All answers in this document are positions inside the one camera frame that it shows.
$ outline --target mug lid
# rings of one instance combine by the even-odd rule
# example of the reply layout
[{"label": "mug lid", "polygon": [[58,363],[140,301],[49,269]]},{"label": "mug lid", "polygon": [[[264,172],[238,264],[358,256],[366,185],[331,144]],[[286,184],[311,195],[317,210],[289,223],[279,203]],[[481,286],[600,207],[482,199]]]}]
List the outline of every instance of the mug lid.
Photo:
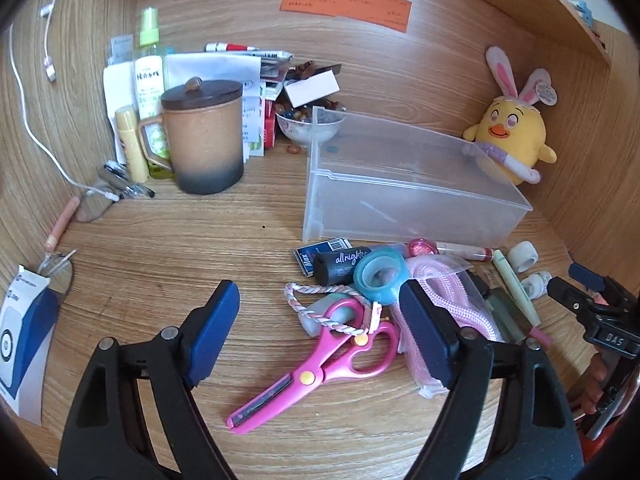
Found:
[{"label": "mug lid", "polygon": [[242,83],[224,79],[203,81],[192,77],[186,84],[162,94],[165,110],[193,110],[221,105],[242,97]]}]

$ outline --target plastic storage box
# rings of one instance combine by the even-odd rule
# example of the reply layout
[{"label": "plastic storage box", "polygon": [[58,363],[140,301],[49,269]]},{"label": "plastic storage box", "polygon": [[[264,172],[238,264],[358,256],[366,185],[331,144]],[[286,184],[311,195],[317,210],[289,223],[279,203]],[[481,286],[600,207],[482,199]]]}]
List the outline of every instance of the plastic storage box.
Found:
[{"label": "plastic storage box", "polygon": [[532,207],[472,142],[384,119],[314,109],[344,121],[307,155],[303,242],[430,238],[497,247]]}]

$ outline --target wooden wall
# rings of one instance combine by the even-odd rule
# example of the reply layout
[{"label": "wooden wall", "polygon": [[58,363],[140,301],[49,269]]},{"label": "wooden wall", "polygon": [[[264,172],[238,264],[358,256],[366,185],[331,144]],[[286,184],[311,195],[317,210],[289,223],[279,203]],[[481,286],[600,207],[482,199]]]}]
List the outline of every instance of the wooden wall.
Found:
[{"label": "wooden wall", "polygon": [[[134,0],[58,0],[49,52],[58,80],[50,84],[42,61],[46,20],[28,0],[14,25],[14,52],[35,135],[74,179],[91,184],[95,168],[113,157],[106,122],[102,69],[112,36],[131,31]],[[16,265],[36,264],[42,244],[72,189],[22,126],[18,88],[9,63],[8,32],[0,43],[0,289]]]},{"label": "wooden wall", "polygon": [[633,40],[598,24],[611,69],[536,40],[531,68],[549,70],[558,105],[542,111],[558,163],[522,186],[573,258],[638,291],[640,272],[640,77]]},{"label": "wooden wall", "polygon": [[159,8],[161,41],[199,52],[211,41],[289,50],[343,63],[340,100],[351,109],[460,136],[498,87],[484,51],[500,44],[518,81],[533,36],[483,0],[409,0],[406,34],[347,18],[280,12],[281,0],[138,0]]}]

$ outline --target bunny ears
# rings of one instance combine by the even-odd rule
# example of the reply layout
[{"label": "bunny ears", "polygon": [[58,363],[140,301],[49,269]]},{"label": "bunny ears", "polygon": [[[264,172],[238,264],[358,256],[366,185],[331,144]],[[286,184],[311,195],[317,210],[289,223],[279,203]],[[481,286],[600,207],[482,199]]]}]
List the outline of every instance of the bunny ears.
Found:
[{"label": "bunny ears", "polygon": [[522,92],[518,94],[511,63],[504,51],[497,46],[492,46],[486,51],[486,62],[505,97],[519,99],[529,106],[533,106],[538,101],[553,106],[558,101],[556,91],[551,86],[551,76],[544,68],[535,69]]}]

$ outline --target scissors blade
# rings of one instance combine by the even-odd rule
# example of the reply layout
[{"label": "scissors blade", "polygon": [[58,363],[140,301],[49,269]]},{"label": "scissors blade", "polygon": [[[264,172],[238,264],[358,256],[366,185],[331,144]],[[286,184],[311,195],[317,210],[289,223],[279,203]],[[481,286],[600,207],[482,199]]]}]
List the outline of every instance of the scissors blade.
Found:
[{"label": "scissors blade", "polygon": [[321,383],[322,377],[318,377],[313,384],[303,384],[298,377],[298,370],[287,374],[255,399],[233,412],[226,420],[226,426],[231,433],[249,433],[281,414]]}]

